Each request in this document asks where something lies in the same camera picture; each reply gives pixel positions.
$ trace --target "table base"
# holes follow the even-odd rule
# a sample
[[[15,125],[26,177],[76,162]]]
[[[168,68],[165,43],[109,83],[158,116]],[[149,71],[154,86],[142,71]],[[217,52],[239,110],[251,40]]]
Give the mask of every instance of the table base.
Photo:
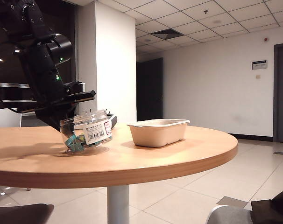
[[[129,185],[107,187],[108,224],[129,224]]]

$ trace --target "ceiling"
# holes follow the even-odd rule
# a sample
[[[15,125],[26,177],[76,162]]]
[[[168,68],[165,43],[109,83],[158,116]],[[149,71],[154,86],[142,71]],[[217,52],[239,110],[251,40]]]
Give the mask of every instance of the ceiling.
[[[139,56],[283,26],[283,0],[99,2],[136,19],[136,52]],[[183,36],[162,40],[150,34],[169,28]]]

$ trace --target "wall sign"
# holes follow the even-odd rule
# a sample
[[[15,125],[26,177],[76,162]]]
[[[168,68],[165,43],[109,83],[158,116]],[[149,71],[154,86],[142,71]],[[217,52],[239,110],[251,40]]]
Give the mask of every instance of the wall sign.
[[[267,60],[252,62],[252,70],[266,69],[266,68],[267,68]]]

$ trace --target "round wooden table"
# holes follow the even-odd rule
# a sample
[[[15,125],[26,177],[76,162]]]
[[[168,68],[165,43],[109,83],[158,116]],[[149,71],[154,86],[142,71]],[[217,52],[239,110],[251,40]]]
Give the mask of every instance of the round wooden table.
[[[235,137],[187,126],[185,139],[159,148],[134,145],[128,126],[118,124],[113,140],[78,156],[63,153],[52,127],[0,128],[0,185],[23,188],[107,186],[108,222],[129,223],[129,184],[205,171],[237,154]]]

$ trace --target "beige pulp container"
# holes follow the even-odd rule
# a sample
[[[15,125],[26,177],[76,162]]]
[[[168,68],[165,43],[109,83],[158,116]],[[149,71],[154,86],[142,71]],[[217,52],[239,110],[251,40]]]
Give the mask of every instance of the beige pulp container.
[[[134,144],[146,147],[162,147],[184,139],[189,120],[154,119],[138,121],[130,126]]]

